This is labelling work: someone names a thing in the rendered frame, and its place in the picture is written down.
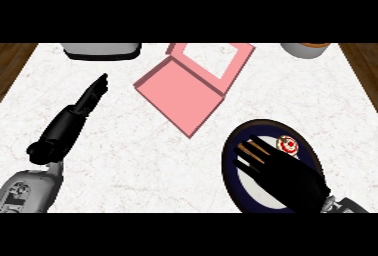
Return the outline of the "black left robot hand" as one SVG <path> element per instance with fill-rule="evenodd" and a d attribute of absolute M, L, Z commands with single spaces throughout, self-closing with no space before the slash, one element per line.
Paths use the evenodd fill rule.
<path fill-rule="evenodd" d="M 33 164 L 57 163 L 64 158 L 106 91 L 107 74 L 103 74 L 85 89 L 76 103 L 67 105 L 57 113 L 38 141 L 27 146 L 26 154 Z"/>

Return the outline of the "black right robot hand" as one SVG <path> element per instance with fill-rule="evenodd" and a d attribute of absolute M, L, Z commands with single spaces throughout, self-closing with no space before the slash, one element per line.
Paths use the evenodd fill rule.
<path fill-rule="evenodd" d="M 249 136 L 249 140 L 262 141 L 255 135 Z M 268 152 L 271 156 L 265 164 L 243 164 L 234 159 L 234 166 L 295 213 L 318 213 L 330 194 L 323 176 L 298 159 L 270 145 Z"/>

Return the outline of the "dark blue white plate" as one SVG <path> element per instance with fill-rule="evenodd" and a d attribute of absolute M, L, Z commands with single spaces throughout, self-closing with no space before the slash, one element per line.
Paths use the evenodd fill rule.
<path fill-rule="evenodd" d="M 224 142 L 221 153 L 222 181 L 239 210 L 243 213 L 290 213 L 290 210 L 264 191 L 253 179 L 233 165 L 234 159 L 244 163 L 243 159 L 236 156 L 233 148 L 237 143 L 249 140 L 250 134 L 258 136 L 271 147 L 275 147 L 277 138 L 287 135 L 298 144 L 293 157 L 321 174 L 317 155 L 299 133 L 289 126 L 268 119 L 253 119 L 241 123 L 231 131 Z"/>

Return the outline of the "brown croissant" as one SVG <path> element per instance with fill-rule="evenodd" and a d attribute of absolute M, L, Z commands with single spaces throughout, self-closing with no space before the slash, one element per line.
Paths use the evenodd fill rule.
<path fill-rule="evenodd" d="M 265 164 L 268 157 L 268 144 L 264 141 L 247 140 L 237 144 L 237 150 L 240 151 L 240 158 L 249 163 Z"/>

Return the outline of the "pink open cardboard box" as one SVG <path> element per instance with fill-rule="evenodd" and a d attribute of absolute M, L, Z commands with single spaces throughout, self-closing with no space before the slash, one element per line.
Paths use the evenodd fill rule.
<path fill-rule="evenodd" d="M 171 43 L 168 57 L 134 82 L 134 89 L 190 138 L 222 102 L 255 47 L 230 43 L 234 57 L 216 78 L 184 55 L 185 43 Z"/>

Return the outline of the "red white round pastry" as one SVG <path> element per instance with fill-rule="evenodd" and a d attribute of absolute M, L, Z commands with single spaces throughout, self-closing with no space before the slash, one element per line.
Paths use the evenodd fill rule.
<path fill-rule="evenodd" d="M 298 142 L 290 136 L 280 135 L 275 139 L 275 149 L 295 157 L 299 150 Z"/>

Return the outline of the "grey black appliance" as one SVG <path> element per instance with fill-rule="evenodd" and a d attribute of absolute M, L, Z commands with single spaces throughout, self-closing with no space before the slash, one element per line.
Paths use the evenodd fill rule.
<path fill-rule="evenodd" d="M 61 43 L 63 52 L 73 60 L 131 60 L 140 54 L 140 43 Z"/>

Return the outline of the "grey pot with brown rim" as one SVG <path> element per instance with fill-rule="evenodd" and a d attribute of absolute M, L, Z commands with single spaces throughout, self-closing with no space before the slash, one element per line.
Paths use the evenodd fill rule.
<path fill-rule="evenodd" d="M 314 59 L 323 54 L 329 43 L 281 43 L 280 46 L 293 57 Z"/>

